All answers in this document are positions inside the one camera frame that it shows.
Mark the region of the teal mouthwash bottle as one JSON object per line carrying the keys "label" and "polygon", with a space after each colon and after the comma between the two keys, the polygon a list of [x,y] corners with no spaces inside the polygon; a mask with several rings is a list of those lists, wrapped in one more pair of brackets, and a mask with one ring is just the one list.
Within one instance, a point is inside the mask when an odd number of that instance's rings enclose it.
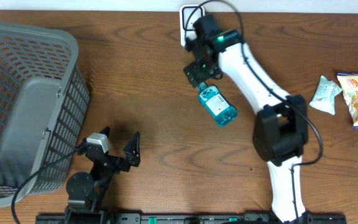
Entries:
{"label": "teal mouthwash bottle", "polygon": [[237,109],[225,99],[216,85],[208,86],[202,82],[197,89],[199,102],[208,110],[218,126],[224,127],[236,119]]}

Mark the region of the green wet wipes pack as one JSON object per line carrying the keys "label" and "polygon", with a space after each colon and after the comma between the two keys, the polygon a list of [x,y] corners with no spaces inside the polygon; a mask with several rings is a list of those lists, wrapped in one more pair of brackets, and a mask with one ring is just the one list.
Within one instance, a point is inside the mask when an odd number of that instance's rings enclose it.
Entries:
{"label": "green wet wipes pack", "polygon": [[342,88],[338,84],[321,75],[316,92],[310,101],[310,106],[335,115],[335,97],[341,92]]}

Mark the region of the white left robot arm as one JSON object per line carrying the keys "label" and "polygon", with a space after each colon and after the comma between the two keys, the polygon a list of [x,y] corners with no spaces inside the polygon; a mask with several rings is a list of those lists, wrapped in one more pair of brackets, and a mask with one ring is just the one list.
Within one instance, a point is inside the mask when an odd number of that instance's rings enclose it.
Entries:
{"label": "white left robot arm", "polygon": [[68,206],[63,223],[113,223],[114,215],[101,208],[114,175],[129,172],[140,164],[140,132],[136,132],[123,149],[124,157],[112,156],[110,127],[93,133],[76,147],[78,155],[93,162],[89,172],[77,172],[67,181]]}

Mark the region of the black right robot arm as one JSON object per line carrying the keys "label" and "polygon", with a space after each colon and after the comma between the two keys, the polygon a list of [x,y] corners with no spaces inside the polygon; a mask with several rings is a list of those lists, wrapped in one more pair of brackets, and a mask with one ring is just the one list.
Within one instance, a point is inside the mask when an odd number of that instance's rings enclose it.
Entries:
{"label": "black right robot arm", "polygon": [[195,61],[185,67],[189,82],[200,90],[199,100],[224,126],[232,119],[221,93],[208,93],[209,78],[227,75],[255,113],[252,142],[268,165],[272,211],[281,223],[300,220],[306,212],[300,189],[300,167],[308,142],[306,103],[278,86],[256,61],[236,30],[183,31],[181,44]]}

